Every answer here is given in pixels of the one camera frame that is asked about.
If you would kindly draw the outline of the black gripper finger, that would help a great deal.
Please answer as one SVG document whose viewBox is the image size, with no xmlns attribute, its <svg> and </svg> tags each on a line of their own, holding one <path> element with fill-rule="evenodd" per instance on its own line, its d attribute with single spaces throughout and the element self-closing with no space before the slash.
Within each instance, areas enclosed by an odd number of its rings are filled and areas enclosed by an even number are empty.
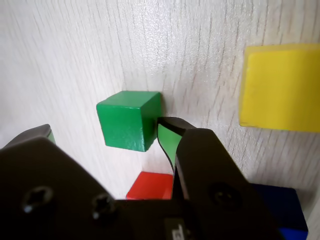
<svg viewBox="0 0 320 240">
<path fill-rule="evenodd" d="M 3 240 L 128 240 L 109 193 L 50 139 L 48 124 L 0 151 Z"/>
<path fill-rule="evenodd" d="M 174 168 L 180 216 L 164 219 L 168 240 L 281 240 L 262 198 L 216 134 L 178 117 L 157 119 L 157 139 Z"/>
</svg>

